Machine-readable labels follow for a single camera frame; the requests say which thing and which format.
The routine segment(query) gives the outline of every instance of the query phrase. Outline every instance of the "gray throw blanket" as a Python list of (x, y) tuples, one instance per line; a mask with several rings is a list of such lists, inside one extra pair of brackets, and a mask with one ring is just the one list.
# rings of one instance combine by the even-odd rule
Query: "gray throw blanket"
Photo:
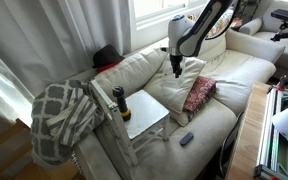
[(32, 157), (43, 167), (66, 162), (72, 147), (103, 120), (88, 85), (66, 80), (49, 85), (33, 102)]

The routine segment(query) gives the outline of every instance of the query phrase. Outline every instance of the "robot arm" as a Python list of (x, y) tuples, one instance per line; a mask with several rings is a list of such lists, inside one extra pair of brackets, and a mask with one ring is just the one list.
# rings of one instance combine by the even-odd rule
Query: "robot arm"
[(178, 78), (182, 69), (180, 62), (185, 57), (199, 54), (207, 33), (230, 7), (233, 0), (210, 0), (198, 20), (192, 21), (184, 15), (177, 15), (169, 22), (169, 53), (173, 73)]

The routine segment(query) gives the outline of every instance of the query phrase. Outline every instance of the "remote control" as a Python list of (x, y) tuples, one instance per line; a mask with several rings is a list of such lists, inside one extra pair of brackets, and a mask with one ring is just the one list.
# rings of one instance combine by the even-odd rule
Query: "remote control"
[(181, 146), (186, 145), (193, 138), (194, 138), (194, 134), (193, 133), (191, 133), (191, 132), (187, 133), (180, 141)]

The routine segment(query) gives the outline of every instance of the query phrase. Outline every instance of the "white couch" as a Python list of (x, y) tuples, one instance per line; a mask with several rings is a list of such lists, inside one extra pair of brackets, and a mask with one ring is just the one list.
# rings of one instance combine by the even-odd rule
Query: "white couch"
[[(264, 12), (263, 16), (246, 23), (239, 29), (239, 31), (266, 41), (271, 41), (270, 39), (274, 37), (282, 24), (280, 19), (271, 17), (271, 12), (276, 9), (284, 9), (288, 11), (288, 1), (273, 0)], [(275, 63), (276, 72), (273, 77), (280, 78), (283, 75), (288, 77), (288, 38), (281, 39), (275, 43), (284, 45), (286, 49)]]
[[(163, 42), (128, 56), (95, 79), (110, 97), (112, 84), (123, 86), (126, 95), (143, 88), (150, 91), (147, 85), (156, 79), (153, 76), (161, 72), (160, 66), (167, 59), (167, 54), (157, 48), (165, 46)], [(169, 140), (163, 141), (161, 136), (157, 136), (146, 144), (137, 152), (137, 166), (133, 166), (129, 158), (123, 158), (126, 151), (119, 150), (109, 123), (104, 121), (75, 147), (85, 176), (100, 180), (194, 179), (221, 147), (236, 122), (236, 116), (244, 111), (253, 83), (266, 82), (273, 75), (273, 63), (283, 51), (284, 47), (276, 43), (232, 30), (215, 40), (204, 41), (198, 59), (205, 61), (205, 66), (196, 60), (198, 65), (188, 61), (191, 64), (187, 67), (194, 64), (201, 69), (195, 70), (199, 73), (191, 74), (191, 77), (200, 75), (215, 79), (216, 95), (191, 121), (185, 118), (177, 121), (174, 119), (176, 115), (171, 114)], [(85, 72), (72, 79), (87, 79), (87, 76)], [(194, 139), (182, 147), (179, 141), (188, 132), (194, 133)]]

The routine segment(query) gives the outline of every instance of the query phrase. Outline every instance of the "red pillow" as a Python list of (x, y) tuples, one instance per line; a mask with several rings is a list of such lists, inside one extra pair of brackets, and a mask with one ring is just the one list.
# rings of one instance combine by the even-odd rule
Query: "red pillow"
[(183, 111), (196, 113), (215, 93), (216, 80), (203, 76), (197, 77), (185, 100)]

